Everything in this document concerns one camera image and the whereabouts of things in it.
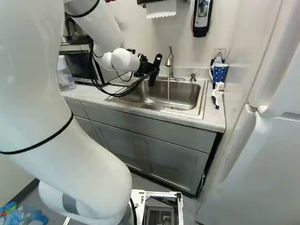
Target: gray cabinet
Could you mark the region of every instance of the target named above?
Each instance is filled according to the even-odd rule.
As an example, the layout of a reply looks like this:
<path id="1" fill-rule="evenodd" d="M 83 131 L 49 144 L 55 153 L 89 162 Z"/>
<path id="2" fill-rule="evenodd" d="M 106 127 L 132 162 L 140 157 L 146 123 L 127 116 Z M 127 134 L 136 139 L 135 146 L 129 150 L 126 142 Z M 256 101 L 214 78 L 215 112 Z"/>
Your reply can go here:
<path id="1" fill-rule="evenodd" d="M 75 116 L 74 117 L 80 127 L 92 138 L 94 139 L 97 143 L 101 144 L 100 139 L 98 135 L 95 132 L 94 127 L 92 126 L 91 122 L 89 120 L 86 120 L 84 118 L 80 118 Z"/>
<path id="2" fill-rule="evenodd" d="M 83 105 L 80 102 L 75 102 L 75 101 L 68 100 L 68 99 L 65 99 L 65 101 L 75 116 L 80 116 L 80 117 L 88 119 L 88 116 L 85 113 Z"/>
<path id="3" fill-rule="evenodd" d="M 148 148 L 152 176 L 196 194 L 208 154 L 157 140 L 149 141 Z"/>
<path id="4" fill-rule="evenodd" d="M 208 154 L 93 122 L 102 145 L 129 167 L 195 194 Z"/>
<path id="5" fill-rule="evenodd" d="M 216 132 L 208 130 L 182 126 L 92 105 L 82 105 L 90 120 L 208 154 L 217 135 Z"/>
<path id="6" fill-rule="evenodd" d="M 117 156 L 129 167 L 148 173 L 149 166 L 145 150 L 147 144 L 142 135 L 111 127 L 102 123 L 91 122 L 102 146 Z"/>

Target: faucet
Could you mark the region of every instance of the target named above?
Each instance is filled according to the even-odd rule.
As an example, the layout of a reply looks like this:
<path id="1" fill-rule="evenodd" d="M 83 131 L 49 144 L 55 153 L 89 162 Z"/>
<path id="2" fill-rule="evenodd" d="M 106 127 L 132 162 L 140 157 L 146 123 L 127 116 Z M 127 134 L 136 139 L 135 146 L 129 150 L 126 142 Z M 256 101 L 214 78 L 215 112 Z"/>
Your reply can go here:
<path id="1" fill-rule="evenodd" d="M 189 77 L 190 77 L 189 81 L 190 81 L 191 83 L 192 83 L 192 82 L 196 82 L 196 74 L 191 73 L 191 74 L 189 75 Z"/>
<path id="2" fill-rule="evenodd" d="M 174 77 L 174 74 L 173 74 L 173 58 L 174 58 L 174 56 L 173 56 L 173 52 L 172 52 L 172 46 L 170 45 L 169 48 L 170 48 L 170 54 L 165 61 L 165 66 L 169 67 L 169 78 L 170 78 L 170 80 L 173 80 L 173 81 L 185 81 L 185 78 Z M 166 79 L 168 79 L 168 77 L 158 76 L 158 79 L 166 80 Z"/>
<path id="3" fill-rule="evenodd" d="M 169 67 L 169 77 L 174 78 L 174 76 L 173 76 L 173 58 L 174 58 L 174 56 L 173 56 L 173 52 L 172 52 L 172 45 L 170 45 L 169 48 L 170 48 L 170 54 L 169 54 L 167 60 L 165 61 L 165 66 Z"/>

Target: refrigerator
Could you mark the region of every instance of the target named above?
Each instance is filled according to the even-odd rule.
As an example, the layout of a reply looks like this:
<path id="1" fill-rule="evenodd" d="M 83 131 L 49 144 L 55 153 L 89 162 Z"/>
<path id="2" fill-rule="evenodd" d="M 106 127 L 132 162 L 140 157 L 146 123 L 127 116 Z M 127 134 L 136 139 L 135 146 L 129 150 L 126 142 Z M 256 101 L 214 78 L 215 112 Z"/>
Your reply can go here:
<path id="1" fill-rule="evenodd" d="M 225 82 L 230 126 L 204 184 L 197 222 L 300 224 L 300 1 L 241 3 L 245 12 L 238 18 L 229 63 L 247 60 L 228 71 L 227 76 L 236 73 Z M 249 12 L 255 6 L 261 6 L 260 12 Z M 257 30 L 238 31 L 239 24 Z M 238 44 L 238 35 L 249 42 Z M 249 47 L 255 38 L 255 46 Z M 235 90 L 236 98 L 227 110 L 226 88 L 228 96 Z"/>

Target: paper towel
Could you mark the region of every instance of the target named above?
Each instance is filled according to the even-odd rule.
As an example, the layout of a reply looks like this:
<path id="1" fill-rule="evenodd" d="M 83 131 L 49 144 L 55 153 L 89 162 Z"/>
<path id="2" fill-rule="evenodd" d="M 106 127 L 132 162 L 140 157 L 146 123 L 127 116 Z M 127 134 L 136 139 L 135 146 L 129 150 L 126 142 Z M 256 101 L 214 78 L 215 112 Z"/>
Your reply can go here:
<path id="1" fill-rule="evenodd" d="M 176 0 L 163 0 L 147 3 L 147 18 L 160 18 L 176 15 Z"/>

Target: plastic container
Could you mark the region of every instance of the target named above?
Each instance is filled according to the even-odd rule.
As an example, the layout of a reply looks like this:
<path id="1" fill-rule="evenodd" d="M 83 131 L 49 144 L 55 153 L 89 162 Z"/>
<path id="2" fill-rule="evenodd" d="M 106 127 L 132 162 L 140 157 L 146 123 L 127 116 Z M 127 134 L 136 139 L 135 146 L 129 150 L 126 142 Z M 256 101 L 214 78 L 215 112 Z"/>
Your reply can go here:
<path id="1" fill-rule="evenodd" d="M 68 91 L 76 88 L 75 80 L 69 72 L 64 55 L 58 57 L 57 82 L 61 91 Z"/>

